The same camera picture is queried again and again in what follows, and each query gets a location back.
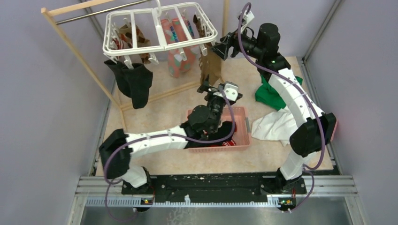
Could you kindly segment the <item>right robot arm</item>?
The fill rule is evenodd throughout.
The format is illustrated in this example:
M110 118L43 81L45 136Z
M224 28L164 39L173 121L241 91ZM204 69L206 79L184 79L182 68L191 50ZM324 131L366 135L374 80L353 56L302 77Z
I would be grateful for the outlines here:
M246 54L255 59L258 72L276 90L287 108L292 112L296 130L290 135L292 147L284 164L276 171L274 181L269 184L273 191L288 193L297 184L306 164L317 152L322 155L334 136L337 119L333 113L325 113L305 93L291 70L291 66L279 49L280 33L275 24L264 23L259 27L257 37L236 30L222 37L212 51L226 60L229 49L231 57Z

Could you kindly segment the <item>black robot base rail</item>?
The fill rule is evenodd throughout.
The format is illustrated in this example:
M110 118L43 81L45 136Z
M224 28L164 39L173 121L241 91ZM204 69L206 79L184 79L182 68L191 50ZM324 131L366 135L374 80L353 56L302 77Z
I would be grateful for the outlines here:
M151 208L278 208L289 211L304 198L356 197L351 176L304 175L290 191L272 190L269 173L158 175L147 187L133 188L102 177L81 177L75 192L84 206Z

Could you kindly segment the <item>brown striped sock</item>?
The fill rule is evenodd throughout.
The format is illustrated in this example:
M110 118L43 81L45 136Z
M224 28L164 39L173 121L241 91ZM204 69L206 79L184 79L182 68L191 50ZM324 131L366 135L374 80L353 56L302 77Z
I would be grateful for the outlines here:
M200 16L197 16L196 14L193 16L193 23L196 26L196 29L198 31L199 37L203 38L206 36L205 29L202 26L202 18Z

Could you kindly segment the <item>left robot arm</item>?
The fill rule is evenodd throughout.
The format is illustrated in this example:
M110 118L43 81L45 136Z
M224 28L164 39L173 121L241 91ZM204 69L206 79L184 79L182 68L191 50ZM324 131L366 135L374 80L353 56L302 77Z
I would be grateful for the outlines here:
M204 82L198 93L207 92L207 105L198 105L188 115L187 121L161 131L150 133L125 133L116 129L99 147L103 176L109 185L125 181L138 193L149 191L150 175L145 167L133 165L133 158L159 151L213 146L230 139L235 131L232 121L228 134L219 132L225 106L231 108L241 98L239 87L225 82L213 87Z

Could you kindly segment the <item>plain tan brown sock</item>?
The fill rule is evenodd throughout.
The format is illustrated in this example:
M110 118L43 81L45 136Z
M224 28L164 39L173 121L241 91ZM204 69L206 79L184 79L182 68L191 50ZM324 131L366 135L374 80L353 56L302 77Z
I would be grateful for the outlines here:
M200 83L202 84L204 81L208 81L210 85L214 85L216 82L215 76L211 69L210 64L210 56L209 52L206 56L203 54L199 58L199 67L200 67Z

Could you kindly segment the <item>white plastic clip hanger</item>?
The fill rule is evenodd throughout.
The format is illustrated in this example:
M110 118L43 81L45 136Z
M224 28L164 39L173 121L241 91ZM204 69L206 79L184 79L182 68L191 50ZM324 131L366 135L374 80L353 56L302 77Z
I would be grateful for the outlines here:
M129 59L130 55L135 54L149 54L149 60L158 64L159 61L156 58L155 53L164 52L169 50L179 50L181 57L183 60L187 60L186 54L184 52L185 47L198 46L201 53L207 55L207 48L205 47L206 43L215 43L215 40L218 36L218 31L200 6L200 4L196 2L184 2L172 5L162 6L160 1L156 1L157 7L155 8L143 8L143 9L130 9L130 10L116 10L107 14L106 16L106 25L105 25L105 34L103 38L102 50L105 56L107 56L112 61L116 61L117 57L123 56L127 65L130 66L131 60ZM203 38L194 38L191 35L187 25L184 22L184 17L182 16L182 10L186 8L194 8L196 13L202 18L202 25L204 25L206 36ZM179 41L177 37L175 37L176 43L168 44L165 36L165 29L161 24L161 16L165 15L167 11L174 11L176 16L182 26L183 32L187 37L186 41ZM116 16L127 16L127 20L131 22L132 25L132 33L133 37L135 37L135 26L136 20L135 15L139 14L148 14L152 19L152 27L155 28L155 32L158 39L157 45L152 45L148 47L137 47L136 41L133 41L133 47L128 49L116 49L116 46L111 44L112 37L115 36L116 26L113 22L113 18Z

